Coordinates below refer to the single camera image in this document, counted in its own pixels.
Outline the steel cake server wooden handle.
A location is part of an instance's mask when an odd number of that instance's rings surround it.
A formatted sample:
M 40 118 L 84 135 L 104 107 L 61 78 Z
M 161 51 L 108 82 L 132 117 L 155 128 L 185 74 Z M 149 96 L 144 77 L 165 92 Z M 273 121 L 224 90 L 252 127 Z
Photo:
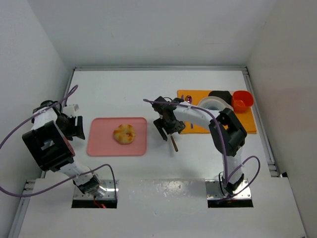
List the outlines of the steel cake server wooden handle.
M 175 139 L 172 135 L 170 135 L 170 139 L 171 139 L 171 142 L 172 142 L 172 145 L 173 145 L 175 152 L 178 152 L 178 147 L 177 147 Z

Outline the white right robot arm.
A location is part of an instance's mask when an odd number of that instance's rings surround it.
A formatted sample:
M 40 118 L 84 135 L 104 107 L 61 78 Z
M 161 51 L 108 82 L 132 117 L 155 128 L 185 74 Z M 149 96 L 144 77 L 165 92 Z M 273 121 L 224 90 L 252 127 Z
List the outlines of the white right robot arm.
M 164 141 L 168 140 L 169 135 L 180 134 L 185 129 L 186 122 L 210 132 L 215 148 L 222 154 L 223 187 L 232 195 L 244 179 L 241 153 L 247 137 L 247 132 L 235 113 L 230 108 L 213 111 L 193 106 L 180 98 L 168 102 L 160 96 L 149 103 L 159 114 L 154 125 Z

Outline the golden bread roll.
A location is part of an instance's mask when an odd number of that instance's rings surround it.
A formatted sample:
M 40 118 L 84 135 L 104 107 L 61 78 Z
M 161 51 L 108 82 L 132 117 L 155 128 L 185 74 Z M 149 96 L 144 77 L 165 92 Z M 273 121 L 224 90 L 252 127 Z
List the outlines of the golden bread roll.
M 136 136 L 135 129 L 130 124 L 121 124 L 113 132 L 114 139 L 123 145 L 131 144 Z

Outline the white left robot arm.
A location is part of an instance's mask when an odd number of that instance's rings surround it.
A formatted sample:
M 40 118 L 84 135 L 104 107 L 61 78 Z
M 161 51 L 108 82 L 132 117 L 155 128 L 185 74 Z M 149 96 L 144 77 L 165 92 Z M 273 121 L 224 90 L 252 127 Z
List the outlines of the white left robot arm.
M 74 137 L 85 139 L 83 118 L 77 115 L 78 109 L 77 104 L 61 107 L 56 101 L 43 101 L 33 109 L 33 126 L 22 135 L 22 140 L 42 171 L 63 173 L 83 194 L 101 198 L 99 176 L 75 159 L 70 144 Z

